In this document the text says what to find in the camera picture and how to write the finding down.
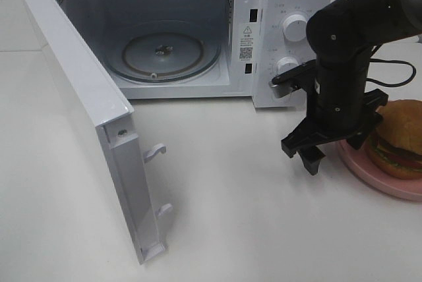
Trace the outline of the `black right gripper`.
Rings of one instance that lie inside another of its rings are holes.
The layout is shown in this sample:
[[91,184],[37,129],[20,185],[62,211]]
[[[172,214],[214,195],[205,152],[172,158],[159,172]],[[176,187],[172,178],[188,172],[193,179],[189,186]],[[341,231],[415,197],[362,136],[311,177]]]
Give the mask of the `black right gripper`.
[[386,105],[387,101],[388,95],[376,89],[363,95],[363,103],[356,116],[345,109],[331,113],[316,110],[281,141],[282,150],[289,157],[299,154],[306,170],[316,175],[321,160],[325,158],[318,146],[347,139],[353,149],[359,150],[382,120],[376,109]]

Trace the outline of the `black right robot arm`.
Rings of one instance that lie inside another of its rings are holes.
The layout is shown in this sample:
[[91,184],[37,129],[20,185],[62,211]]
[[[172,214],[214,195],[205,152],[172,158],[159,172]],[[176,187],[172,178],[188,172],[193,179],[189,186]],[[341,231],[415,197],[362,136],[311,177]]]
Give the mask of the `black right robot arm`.
[[421,0],[335,0],[317,11],[306,28],[316,59],[275,76],[279,96],[307,95],[307,112],[281,141],[289,156],[299,155],[306,170],[318,172],[321,144],[345,140],[359,149],[382,121],[388,96],[367,92],[373,54],[383,44],[421,33]]

